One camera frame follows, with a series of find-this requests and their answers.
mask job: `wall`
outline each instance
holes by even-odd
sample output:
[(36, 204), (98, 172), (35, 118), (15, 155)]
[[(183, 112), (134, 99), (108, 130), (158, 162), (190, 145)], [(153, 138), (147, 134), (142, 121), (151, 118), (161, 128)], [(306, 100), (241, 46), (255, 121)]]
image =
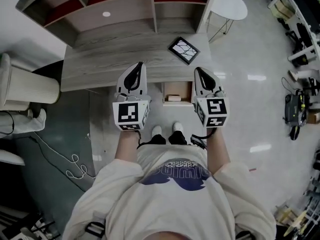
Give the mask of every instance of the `wall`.
[(0, 53), (33, 71), (63, 60), (66, 45), (16, 10), (18, 0), (0, 0)]

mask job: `white sweatshirt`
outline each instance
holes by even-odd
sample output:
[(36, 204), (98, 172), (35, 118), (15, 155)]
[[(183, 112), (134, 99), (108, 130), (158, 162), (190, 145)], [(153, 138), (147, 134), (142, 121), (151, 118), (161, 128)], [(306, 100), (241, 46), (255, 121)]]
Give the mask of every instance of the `white sweatshirt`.
[(143, 145), (137, 163), (115, 159), (79, 199), (63, 240), (86, 239), (105, 219), (108, 240), (143, 240), (174, 232), (190, 240), (234, 240), (250, 231), (274, 240), (276, 222), (255, 197), (248, 168), (231, 162), (212, 176), (206, 151), (190, 145)]

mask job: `white sneaker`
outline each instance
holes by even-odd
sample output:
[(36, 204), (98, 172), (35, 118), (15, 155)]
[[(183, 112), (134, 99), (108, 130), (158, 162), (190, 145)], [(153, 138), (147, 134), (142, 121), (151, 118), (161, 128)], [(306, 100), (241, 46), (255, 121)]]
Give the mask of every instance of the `white sneaker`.
[(289, 73), (289, 75), (290, 75), (290, 77), (292, 78), (293, 81), (295, 81), (295, 82), (298, 81), (299, 77), (297, 76), (296, 73), (292, 72), (291, 70), (289, 70), (288, 73)]
[(162, 128), (160, 125), (156, 125), (155, 127), (153, 127), (152, 132), (151, 132), (151, 136), (154, 137), (155, 135), (162, 135)]
[(180, 132), (184, 133), (184, 128), (180, 122), (175, 122), (172, 126), (172, 131), (173, 132), (180, 131)]

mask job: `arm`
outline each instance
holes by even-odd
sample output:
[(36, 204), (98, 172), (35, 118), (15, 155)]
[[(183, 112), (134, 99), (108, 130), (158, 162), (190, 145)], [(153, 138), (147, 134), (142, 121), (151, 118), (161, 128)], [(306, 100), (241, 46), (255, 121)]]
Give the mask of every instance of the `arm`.
[(208, 169), (222, 187), (236, 225), (236, 234), (249, 231), (256, 240), (274, 240), (276, 221), (256, 196), (248, 168), (230, 162), (221, 130), (207, 140)]
[(100, 170), (92, 187), (74, 206), (63, 240), (81, 236), (92, 221), (105, 220), (123, 193), (143, 177), (141, 166), (135, 163), (138, 140), (136, 132), (121, 132), (115, 160)]

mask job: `wooden table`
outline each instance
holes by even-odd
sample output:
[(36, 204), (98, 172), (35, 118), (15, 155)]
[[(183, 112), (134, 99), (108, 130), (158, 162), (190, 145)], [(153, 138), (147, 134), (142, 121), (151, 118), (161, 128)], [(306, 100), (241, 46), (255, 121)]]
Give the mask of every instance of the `wooden table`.
[[(80, 33), (74, 48), (65, 52), (61, 91), (115, 86), (119, 76), (139, 61), (146, 64), (150, 83), (193, 81), (196, 67), (212, 70), (204, 27), (195, 33), (188, 19), (166, 18), (158, 20), (155, 33), (152, 24), (152, 19), (137, 20)], [(190, 65), (168, 50), (178, 37), (200, 50)]]

